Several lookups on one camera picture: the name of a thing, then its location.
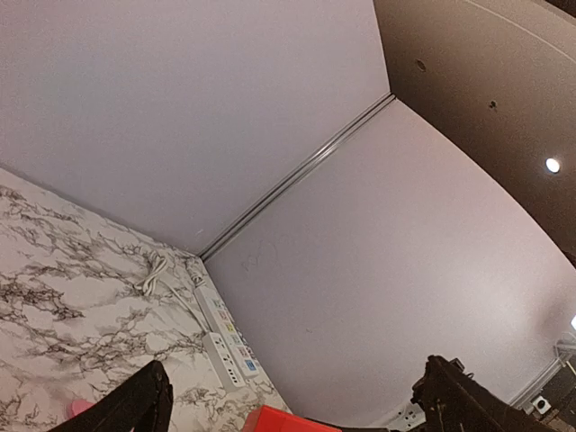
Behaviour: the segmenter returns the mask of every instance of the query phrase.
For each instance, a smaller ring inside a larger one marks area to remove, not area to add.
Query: gray marble vein
[[[169,268],[153,295],[133,285],[159,253]],[[99,401],[151,359],[175,389],[172,431],[241,430],[254,408],[287,410],[264,373],[226,393],[194,307],[202,261],[0,170],[0,430],[43,431],[74,399]]]

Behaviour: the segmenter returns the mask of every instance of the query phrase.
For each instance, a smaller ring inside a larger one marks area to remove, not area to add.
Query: sticker
[[[245,360],[245,362],[249,370],[251,370],[252,372],[256,370],[256,366],[254,365],[254,363],[252,363],[252,360]]]

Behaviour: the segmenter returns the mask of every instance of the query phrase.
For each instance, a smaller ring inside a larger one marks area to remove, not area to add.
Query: white wall
[[[370,0],[0,4],[0,165],[199,252],[389,92]]]
[[[343,425],[404,402],[431,354],[509,400],[576,312],[553,242],[400,102],[208,264],[287,403]]]

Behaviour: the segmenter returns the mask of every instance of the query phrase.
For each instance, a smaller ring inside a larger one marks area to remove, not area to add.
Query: marble tabletop
[[[169,268],[143,297],[133,285],[153,253]],[[154,358],[174,385],[171,431],[234,432],[257,406],[287,410],[264,373],[220,387],[200,326],[166,288],[197,307],[197,275],[211,283],[196,256],[0,170],[0,430],[48,430]]]

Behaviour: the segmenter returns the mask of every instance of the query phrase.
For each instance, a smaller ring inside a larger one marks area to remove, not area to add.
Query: power strip switch
[[[201,285],[194,290],[194,296],[211,330],[220,333],[224,338],[244,378],[250,379],[258,376],[260,370],[236,331],[232,317],[218,292],[208,286]]]
[[[220,378],[227,392],[235,392],[244,387],[246,382],[240,371],[234,364],[230,351],[224,343],[224,339],[218,333],[207,333],[202,338],[202,343],[208,353],[208,358]]]

